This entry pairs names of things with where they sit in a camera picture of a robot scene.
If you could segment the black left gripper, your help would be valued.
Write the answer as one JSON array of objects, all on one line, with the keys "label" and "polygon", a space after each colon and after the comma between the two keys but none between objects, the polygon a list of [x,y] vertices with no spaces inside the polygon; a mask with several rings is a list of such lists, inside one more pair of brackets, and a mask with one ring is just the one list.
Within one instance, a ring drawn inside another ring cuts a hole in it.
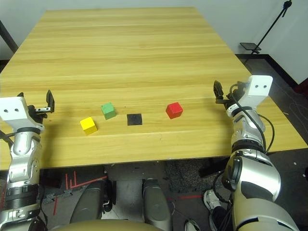
[{"label": "black left gripper", "polygon": [[[24,97],[24,93],[21,92],[17,97]],[[28,113],[31,118],[47,118],[47,113],[53,113],[55,110],[55,101],[51,90],[47,91],[46,94],[47,107],[35,108],[33,105],[28,106]]]}]

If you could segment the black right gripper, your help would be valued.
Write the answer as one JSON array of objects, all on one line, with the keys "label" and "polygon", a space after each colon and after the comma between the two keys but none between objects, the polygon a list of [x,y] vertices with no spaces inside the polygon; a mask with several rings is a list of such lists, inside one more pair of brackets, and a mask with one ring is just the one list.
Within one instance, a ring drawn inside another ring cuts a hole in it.
[{"label": "black right gripper", "polygon": [[216,97],[216,104],[223,104],[225,109],[228,109],[234,104],[238,105],[239,100],[244,96],[246,85],[247,83],[245,82],[237,82],[233,84],[229,89],[229,93],[226,95],[227,99],[224,99],[222,85],[219,81],[215,80],[213,91]]}]

